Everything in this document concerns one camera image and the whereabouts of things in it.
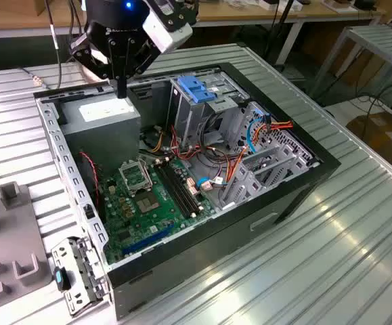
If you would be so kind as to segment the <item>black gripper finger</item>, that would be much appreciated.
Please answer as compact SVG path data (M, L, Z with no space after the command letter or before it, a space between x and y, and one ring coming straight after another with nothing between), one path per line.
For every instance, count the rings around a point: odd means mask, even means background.
M98 78L109 80L117 98L122 98L122 68L118 58L111 56L106 63L95 58L87 35L81 35L70 42L72 57Z
M129 40L125 53L123 74L121 78L121 97L127 97L127 81L135 75L141 75L159 56L160 50L152 40L143 42Z

